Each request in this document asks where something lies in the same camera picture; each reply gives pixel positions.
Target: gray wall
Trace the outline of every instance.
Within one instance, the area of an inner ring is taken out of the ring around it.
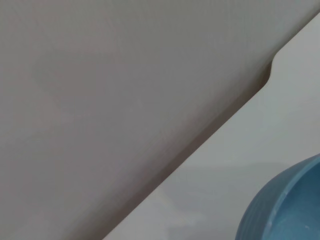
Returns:
[[[319,7],[0,0],[0,237],[102,239],[259,90]]]

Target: white countertop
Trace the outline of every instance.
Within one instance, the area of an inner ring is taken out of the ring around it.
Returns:
[[[267,84],[104,240],[233,240],[248,204],[320,152],[320,15],[275,56]]]

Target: blue bowl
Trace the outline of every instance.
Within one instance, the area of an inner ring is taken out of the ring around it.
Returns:
[[[235,240],[320,239],[320,154],[269,181],[245,211]]]

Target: ribbed bowl exterior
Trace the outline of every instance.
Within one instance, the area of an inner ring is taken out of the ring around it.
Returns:
[[[286,186],[307,165],[320,160],[320,154],[308,158],[281,172],[270,180],[254,197],[239,224],[235,240],[264,240],[263,233],[273,208],[282,195],[287,195]]]

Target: bowl rim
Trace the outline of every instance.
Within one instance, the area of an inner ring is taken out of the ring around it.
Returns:
[[[311,169],[313,169],[315,166],[320,164],[320,154],[317,154],[313,157],[310,157],[308,159],[311,159],[310,162],[308,162],[304,167],[301,168],[294,176],[293,178],[288,182],[288,184],[284,187],[282,193],[276,200],[273,208],[271,209],[271,213],[269,217],[267,218],[266,227],[264,228],[262,232],[262,238],[261,240],[267,240],[270,234],[270,231],[272,229],[272,223],[275,220],[275,217],[277,215],[277,212],[279,211],[282,203],[286,199],[288,193],[292,190],[292,188],[296,185],[296,183]]]

